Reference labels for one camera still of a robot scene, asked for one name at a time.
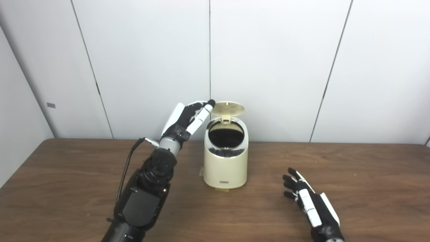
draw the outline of cream trash can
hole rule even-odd
[[[218,102],[205,132],[203,178],[212,187],[232,189],[245,184],[248,170],[248,130],[238,118],[245,109]]]

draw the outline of wooden table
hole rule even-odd
[[[0,189],[0,241],[99,242],[134,140],[51,139]],[[144,144],[129,175],[153,148]],[[251,143],[248,181],[216,191],[199,176],[203,143],[185,143],[148,242],[311,242],[283,197],[289,166],[325,192],[347,242],[430,240],[430,149],[420,145]]]

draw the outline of bin opening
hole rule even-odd
[[[233,149],[242,143],[245,134],[242,128],[234,122],[230,124],[218,122],[210,128],[208,137],[211,143],[218,148]]]

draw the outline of perforated lid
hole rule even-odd
[[[236,102],[217,102],[212,113],[216,116],[237,116],[245,111],[245,108]]]

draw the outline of black cable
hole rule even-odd
[[[138,139],[138,140],[136,141],[136,143],[133,145],[133,147],[131,148],[131,150],[130,150],[129,156],[128,156],[127,161],[126,161],[126,165],[125,165],[125,167],[124,167],[123,176],[121,177],[120,187],[119,187],[119,189],[118,189],[118,194],[117,194],[117,202],[120,200],[121,192],[122,192],[122,190],[123,190],[124,180],[125,180],[125,178],[126,178],[127,170],[128,170],[128,168],[129,168],[130,160],[131,160],[131,158],[132,158],[133,152],[134,152],[134,150],[135,150],[135,149],[136,149],[140,144],[142,144],[142,142],[144,142],[144,141],[145,141],[145,137]]]

